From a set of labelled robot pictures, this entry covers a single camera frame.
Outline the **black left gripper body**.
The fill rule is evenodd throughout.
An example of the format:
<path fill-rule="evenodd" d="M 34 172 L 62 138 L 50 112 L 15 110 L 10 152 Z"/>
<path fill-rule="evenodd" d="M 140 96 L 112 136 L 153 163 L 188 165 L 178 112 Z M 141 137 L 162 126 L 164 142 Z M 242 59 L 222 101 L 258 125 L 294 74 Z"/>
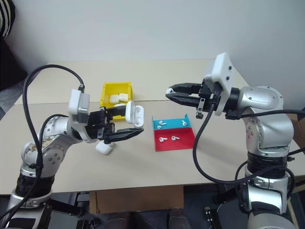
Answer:
<path fill-rule="evenodd" d="M 91 112 L 86 126 L 87 134 L 91 139 L 105 140 L 106 143 L 114 142 L 115 124 L 112 120 L 112 115 L 106 108 Z"/>

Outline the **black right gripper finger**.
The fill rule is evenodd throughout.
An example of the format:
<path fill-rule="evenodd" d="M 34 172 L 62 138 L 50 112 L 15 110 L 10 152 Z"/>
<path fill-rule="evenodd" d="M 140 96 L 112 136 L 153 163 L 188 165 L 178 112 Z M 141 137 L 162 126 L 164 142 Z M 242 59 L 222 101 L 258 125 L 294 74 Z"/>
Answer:
<path fill-rule="evenodd" d="M 165 95 L 169 100 L 185 106 L 198 106 L 200 102 L 199 97 L 193 97 L 184 93 L 172 93 Z"/>
<path fill-rule="evenodd" d="M 200 89 L 201 89 L 201 84 L 198 83 L 180 83 L 169 87 L 167 89 L 167 93 L 198 94 Z"/>

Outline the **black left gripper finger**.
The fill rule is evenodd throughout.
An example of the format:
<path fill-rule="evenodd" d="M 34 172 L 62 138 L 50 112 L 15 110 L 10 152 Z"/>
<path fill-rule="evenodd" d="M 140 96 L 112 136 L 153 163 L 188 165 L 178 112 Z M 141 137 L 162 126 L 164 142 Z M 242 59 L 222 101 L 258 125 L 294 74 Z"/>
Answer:
<path fill-rule="evenodd" d="M 125 105 L 120 105 L 120 106 L 108 108 L 108 116 L 110 118 L 113 118 L 115 116 L 125 117 L 125 114 L 126 114 L 126 106 Z"/>
<path fill-rule="evenodd" d="M 115 133 L 107 134 L 104 138 L 105 144 L 110 144 L 113 142 L 124 141 L 135 137 L 144 131 L 143 128 L 125 128 L 117 130 Z"/>

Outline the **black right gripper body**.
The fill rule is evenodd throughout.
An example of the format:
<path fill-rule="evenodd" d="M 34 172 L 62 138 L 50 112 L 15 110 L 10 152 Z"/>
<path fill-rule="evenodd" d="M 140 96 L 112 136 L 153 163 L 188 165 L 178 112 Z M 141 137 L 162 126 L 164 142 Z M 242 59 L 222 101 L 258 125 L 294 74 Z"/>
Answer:
<path fill-rule="evenodd" d="M 203 112 L 209 112 L 210 110 L 216 110 L 216 100 L 213 93 L 213 89 L 210 89 L 204 81 L 202 81 L 199 90 L 199 103 L 196 109 L 196 118 L 203 118 Z"/>

